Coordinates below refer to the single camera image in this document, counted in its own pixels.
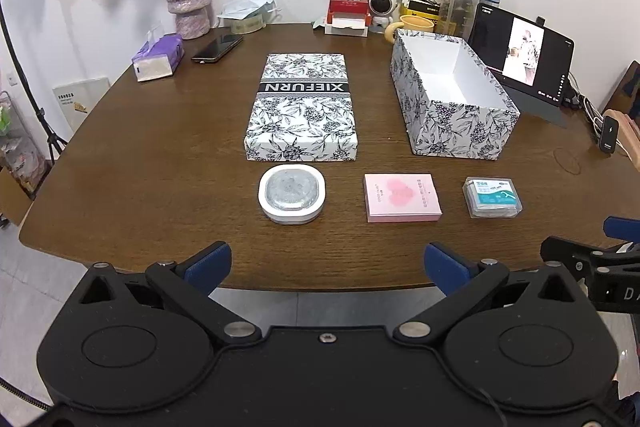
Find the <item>purple tissue pack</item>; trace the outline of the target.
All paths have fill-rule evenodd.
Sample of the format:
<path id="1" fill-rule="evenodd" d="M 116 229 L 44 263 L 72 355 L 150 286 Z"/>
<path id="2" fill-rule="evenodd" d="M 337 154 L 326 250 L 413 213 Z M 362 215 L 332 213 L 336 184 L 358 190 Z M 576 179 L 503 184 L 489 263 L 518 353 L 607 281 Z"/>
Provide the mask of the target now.
<path id="1" fill-rule="evenodd" d="M 131 59 L 139 82 L 171 77 L 184 57 L 183 40 L 178 34 L 164 35 L 153 44 L 145 43 Z"/>

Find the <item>tablet with grey cover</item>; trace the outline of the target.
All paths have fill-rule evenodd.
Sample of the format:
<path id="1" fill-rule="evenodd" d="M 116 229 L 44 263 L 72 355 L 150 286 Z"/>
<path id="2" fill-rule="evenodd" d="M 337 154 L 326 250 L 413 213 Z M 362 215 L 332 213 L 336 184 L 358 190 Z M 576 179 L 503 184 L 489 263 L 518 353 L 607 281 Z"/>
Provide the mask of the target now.
<path id="1" fill-rule="evenodd" d="M 469 45 L 520 112 L 561 128 L 574 41 L 490 4 L 477 5 Z"/>

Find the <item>floral box lid XIEFURN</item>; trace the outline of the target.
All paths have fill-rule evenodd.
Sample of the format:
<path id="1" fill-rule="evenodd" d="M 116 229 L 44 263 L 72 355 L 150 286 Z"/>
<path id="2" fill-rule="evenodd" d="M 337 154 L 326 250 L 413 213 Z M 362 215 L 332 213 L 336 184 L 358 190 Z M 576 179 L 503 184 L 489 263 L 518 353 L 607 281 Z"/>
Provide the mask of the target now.
<path id="1" fill-rule="evenodd" d="M 357 148 L 345 57 L 336 53 L 268 55 L 244 136 L 246 158 L 354 161 Z"/>

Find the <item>wooden chair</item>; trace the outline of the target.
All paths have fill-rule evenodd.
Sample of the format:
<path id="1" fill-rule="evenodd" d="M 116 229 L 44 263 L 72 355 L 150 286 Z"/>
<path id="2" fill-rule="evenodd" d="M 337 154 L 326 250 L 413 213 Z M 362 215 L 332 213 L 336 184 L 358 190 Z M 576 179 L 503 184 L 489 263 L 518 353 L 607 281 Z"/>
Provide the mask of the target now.
<path id="1" fill-rule="evenodd" d="M 638 61 L 633 61 L 613 91 L 604 109 L 605 112 L 617 112 L 625 115 L 636 130 L 639 130 L 640 124 L 639 82 L 640 65 Z"/>

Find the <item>yellow black book box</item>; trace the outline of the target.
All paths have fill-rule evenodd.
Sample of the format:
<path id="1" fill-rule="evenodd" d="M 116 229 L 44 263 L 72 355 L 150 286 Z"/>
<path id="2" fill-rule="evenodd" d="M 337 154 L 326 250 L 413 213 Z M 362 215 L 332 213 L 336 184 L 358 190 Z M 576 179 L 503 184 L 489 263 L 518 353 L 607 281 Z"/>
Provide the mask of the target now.
<path id="1" fill-rule="evenodd" d="M 434 27 L 440 22 L 440 7 L 442 0 L 400 0 L 399 14 L 420 16 L 430 20 Z"/>

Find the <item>red and white card box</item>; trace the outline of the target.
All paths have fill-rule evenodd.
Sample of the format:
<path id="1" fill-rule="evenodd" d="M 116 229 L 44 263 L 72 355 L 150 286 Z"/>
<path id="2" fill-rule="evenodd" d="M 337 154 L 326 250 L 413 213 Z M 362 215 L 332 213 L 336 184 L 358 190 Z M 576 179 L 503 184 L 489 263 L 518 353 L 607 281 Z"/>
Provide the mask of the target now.
<path id="1" fill-rule="evenodd" d="M 369 0 L 329 0 L 324 33 L 366 38 L 370 23 Z"/>

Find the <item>black smartphone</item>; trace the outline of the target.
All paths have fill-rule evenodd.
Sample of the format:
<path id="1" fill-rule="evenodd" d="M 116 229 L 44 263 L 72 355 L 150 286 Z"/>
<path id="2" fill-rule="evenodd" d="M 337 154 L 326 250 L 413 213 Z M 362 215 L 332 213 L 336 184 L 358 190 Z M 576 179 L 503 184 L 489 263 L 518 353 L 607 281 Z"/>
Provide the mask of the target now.
<path id="1" fill-rule="evenodd" d="M 191 60 L 196 64 L 215 64 L 243 41 L 241 35 L 224 34 L 196 52 Z"/>

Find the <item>white astronaut robot toy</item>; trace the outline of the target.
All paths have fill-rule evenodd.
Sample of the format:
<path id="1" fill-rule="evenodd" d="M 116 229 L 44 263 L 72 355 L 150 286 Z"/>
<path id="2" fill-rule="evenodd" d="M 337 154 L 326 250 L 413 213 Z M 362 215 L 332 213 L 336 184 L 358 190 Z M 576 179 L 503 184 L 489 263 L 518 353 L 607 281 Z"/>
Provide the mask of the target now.
<path id="1" fill-rule="evenodd" d="M 369 0 L 371 23 L 369 31 L 382 34 L 393 21 L 393 12 L 397 8 L 397 0 Z"/>

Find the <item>crumpled face mask pile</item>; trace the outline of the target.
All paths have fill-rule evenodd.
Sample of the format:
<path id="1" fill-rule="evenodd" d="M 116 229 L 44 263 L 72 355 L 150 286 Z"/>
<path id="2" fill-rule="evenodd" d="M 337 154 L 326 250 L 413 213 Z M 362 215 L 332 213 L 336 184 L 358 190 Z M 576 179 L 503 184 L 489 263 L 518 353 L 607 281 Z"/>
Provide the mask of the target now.
<path id="1" fill-rule="evenodd" d="M 248 35 L 264 29 L 279 12 L 276 0 L 233 0 L 222 7 L 218 20 L 233 35 Z"/>

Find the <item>clear plastic floss box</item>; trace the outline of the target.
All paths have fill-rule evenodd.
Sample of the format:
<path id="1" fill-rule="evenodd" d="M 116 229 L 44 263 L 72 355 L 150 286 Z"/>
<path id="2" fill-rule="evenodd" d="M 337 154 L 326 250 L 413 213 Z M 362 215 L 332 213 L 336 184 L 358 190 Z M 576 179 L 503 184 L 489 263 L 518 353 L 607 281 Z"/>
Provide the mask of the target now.
<path id="1" fill-rule="evenodd" d="M 523 209 L 511 179 L 468 176 L 462 186 L 470 216 L 480 218 L 514 218 Z"/>

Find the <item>yellow ceramic mug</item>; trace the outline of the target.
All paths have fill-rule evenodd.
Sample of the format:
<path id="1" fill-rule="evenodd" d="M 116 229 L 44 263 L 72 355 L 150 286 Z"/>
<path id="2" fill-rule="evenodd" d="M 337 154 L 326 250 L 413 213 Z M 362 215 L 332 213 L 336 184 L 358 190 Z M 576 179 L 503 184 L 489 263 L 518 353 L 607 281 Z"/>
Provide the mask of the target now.
<path id="1" fill-rule="evenodd" d="M 407 29 L 422 32 L 432 32 L 435 28 L 434 22 L 417 15 L 401 15 L 398 22 L 390 23 L 385 31 L 384 38 L 389 43 L 395 42 L 395 32 L 398 29 Z"/>

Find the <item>white paper bag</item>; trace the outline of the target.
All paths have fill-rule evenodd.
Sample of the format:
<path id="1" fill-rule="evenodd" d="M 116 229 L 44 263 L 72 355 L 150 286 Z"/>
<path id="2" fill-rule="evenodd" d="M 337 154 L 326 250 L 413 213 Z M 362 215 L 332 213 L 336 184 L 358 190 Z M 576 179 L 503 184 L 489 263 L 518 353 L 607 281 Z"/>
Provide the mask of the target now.
<path id="1" fill-rule="evenodd" d="M 111 88 L 107 77 L 75 81 L 53 89 L 67 124 L 76 132 L 87 116 Z"/>

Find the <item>round white compact case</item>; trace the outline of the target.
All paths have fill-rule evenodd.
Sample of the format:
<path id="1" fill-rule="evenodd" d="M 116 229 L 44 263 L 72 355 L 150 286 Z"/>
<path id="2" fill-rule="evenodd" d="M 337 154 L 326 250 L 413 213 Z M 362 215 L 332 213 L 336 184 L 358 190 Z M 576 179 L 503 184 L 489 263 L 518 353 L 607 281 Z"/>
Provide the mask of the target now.
<path id="1" fill-rule="evenodd" d="M 265 215 L 278 225 L 306 225 L 326 202 L 326 180 L 307 165 L 281 165 L 260 178 L 257 198 Z"/>

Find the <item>pink heart palette box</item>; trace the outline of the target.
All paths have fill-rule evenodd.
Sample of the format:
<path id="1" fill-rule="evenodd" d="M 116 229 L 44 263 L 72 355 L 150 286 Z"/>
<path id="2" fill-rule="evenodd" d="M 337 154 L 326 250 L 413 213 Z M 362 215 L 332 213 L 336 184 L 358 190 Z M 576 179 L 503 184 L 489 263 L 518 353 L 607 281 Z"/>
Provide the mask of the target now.
<path id="1" fill-rule="evenodd" d="M 429 173 L 366 173 L 363 185 L 369 223 L 433 222 L 442 217 Z"/>

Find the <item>small black device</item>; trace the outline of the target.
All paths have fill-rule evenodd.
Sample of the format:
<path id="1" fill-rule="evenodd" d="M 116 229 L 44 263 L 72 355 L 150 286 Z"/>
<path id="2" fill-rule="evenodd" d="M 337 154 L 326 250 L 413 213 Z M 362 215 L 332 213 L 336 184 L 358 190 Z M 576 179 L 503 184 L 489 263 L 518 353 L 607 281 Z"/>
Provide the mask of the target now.
<path id="1" fill-rule="evenodd" d="M 601 122 L 598 147 L 603 153 L 612 155 L 617 146 L 618 121 L 611 116 L 604 116 Z"/>

